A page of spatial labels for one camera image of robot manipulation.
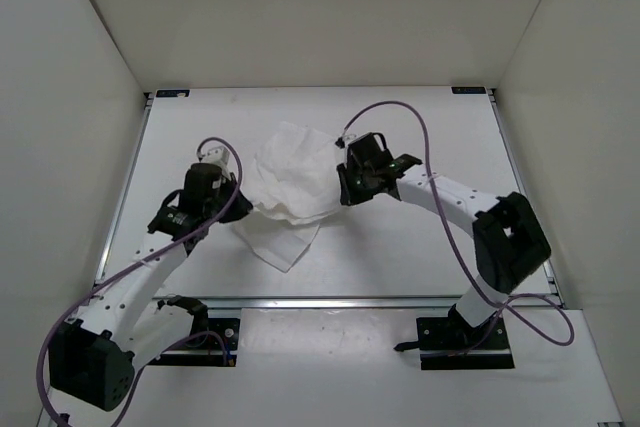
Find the white pleated skirt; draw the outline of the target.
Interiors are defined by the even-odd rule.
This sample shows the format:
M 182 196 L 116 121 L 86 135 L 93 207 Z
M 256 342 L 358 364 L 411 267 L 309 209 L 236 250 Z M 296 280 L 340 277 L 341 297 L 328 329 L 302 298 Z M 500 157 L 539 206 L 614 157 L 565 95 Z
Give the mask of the white pleated skirt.
M 280 123 L 243 174 L 242 192 L 253 210 L 233 225 L 234 233 L 263 262 L 288 272 L 321 222 L 341 208 L 336 167 L 342 160 L 330 135 Z

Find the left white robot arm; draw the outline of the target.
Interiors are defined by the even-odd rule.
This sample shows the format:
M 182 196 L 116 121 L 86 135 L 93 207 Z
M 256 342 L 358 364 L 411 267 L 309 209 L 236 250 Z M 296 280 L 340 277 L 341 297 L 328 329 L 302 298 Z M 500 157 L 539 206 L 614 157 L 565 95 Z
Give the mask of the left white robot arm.
M 243 219 L 252 210 L 225 161 L 192 164 L 182 188 L 161 203 L 134 254 L 135 270 L 104 282 L 103 290 L 56 328 L 48 346 L 53 388 L 110 412 L 135 376 L 166 349 L 208 336 L 203 302 L 182 295 L 159 300 L 165 280 L 190 257 L 214 223 Z

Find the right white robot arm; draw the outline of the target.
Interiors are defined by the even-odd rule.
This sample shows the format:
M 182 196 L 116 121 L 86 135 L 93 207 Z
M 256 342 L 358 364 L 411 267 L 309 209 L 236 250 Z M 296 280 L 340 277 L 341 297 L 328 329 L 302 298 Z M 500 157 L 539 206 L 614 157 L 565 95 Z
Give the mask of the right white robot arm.
M 453 307 L 448 334 L 460 347 L 473 346 L 499 306 L 551 255 L 527 198 L 518 192 L 483 193 L 430 174 L 417 157 L 393 156 L 378 132 L 349 142 L 340 138 L 336 146 L 344 151 L 344 161 L 337 166 L 342 205 L 355 206 L 386 194 L 438 215 L 446 227 L 454 225 L 472 239 L 477 274 Z

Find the left blue corner label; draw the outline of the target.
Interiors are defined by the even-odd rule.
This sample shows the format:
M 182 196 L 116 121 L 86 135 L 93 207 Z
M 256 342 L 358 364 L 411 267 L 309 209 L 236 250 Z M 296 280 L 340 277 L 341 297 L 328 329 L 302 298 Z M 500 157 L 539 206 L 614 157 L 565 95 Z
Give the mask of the left blue corner label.
M 189 89 L 159 89 L 155 93 L 156 98 L 186 98 L 189 95 Z

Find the blue corner label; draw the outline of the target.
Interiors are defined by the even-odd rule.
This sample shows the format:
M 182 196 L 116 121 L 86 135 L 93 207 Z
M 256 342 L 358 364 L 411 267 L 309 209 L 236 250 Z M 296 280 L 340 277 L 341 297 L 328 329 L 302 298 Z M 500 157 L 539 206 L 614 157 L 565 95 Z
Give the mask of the blue corner label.
M 485 95 L 486 89 L 479 86 L 452 86 L 451 91 L 454 95 Z
M 159 89 L 155 93 L 156 98 L 186 98 L 189 95 L 189 89 Z

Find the right blue corner label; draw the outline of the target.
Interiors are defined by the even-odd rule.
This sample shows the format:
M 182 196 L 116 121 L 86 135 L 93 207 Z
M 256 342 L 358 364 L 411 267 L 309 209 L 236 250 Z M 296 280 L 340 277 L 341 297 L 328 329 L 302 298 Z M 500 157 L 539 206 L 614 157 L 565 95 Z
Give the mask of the right blue corner label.
M 485 95 L 486 89 L 479 86 L 452 86 L 451 91 L 454 95 Z

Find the aluminium front rail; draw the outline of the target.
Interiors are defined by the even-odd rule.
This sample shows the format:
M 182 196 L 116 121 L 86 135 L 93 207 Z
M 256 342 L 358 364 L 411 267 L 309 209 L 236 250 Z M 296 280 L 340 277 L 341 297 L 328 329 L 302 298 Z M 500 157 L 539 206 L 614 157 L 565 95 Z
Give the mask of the aluminium front rail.
M 201 301 L 211 309 L 429 309 L 449 308 L 457 297 L 208 297 Z

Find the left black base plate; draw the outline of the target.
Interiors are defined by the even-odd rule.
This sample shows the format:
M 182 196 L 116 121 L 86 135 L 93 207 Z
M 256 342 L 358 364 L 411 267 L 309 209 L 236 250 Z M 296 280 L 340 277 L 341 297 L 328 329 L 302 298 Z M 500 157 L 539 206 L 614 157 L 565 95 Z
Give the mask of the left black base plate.
M 153 366 L 221 367 L 237 364 L 241 319 L 210 317 L 211 334 L 188 341 L 150 362 Z

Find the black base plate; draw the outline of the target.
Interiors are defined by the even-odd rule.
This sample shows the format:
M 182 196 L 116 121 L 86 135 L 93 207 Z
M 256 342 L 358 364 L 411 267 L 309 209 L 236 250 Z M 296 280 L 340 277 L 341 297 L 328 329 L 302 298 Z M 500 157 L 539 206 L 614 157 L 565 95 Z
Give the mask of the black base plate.
M 399 353 L 417 350 L 422 371 L 509 370 L 515 368 L 502 318 L 489 320 L 471 332 L 447 317 L 416 319 L 417 339 L 400 342 Z
M 221 367 L 237 364 L 241 319 L 210 317 L 211 334 L 188 341 L 150 362 L 153 366 Z

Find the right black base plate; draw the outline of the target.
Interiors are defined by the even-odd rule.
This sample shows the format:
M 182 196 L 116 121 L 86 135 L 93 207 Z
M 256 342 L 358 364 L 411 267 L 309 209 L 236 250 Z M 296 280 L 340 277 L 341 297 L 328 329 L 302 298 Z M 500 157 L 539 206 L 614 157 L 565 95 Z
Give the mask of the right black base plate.
M 447 317 L 416 319 L 417 339 L 400 342 L 399 353 L 417 350 L 422 371 L 509 370 L 515 368 L 502 318 L 489 320 L 471 332 Z

